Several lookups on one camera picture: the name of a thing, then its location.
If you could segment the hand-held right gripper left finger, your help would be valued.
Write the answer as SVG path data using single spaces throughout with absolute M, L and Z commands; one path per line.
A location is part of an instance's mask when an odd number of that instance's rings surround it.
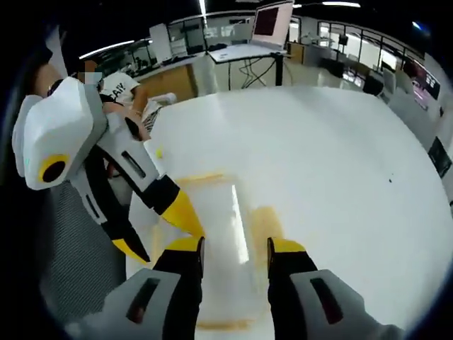
M 204 237 L 171 242 L 105 298 L 103 339 L 194 339 L 202 302 Z

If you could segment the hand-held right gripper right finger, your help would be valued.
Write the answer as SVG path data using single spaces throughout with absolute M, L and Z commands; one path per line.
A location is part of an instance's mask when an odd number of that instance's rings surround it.
M 306 249 L 269 237 L 268 301 L 276 339 L 379 339 L 386 327 L 365 311 L 360 294 L 316 267 Z

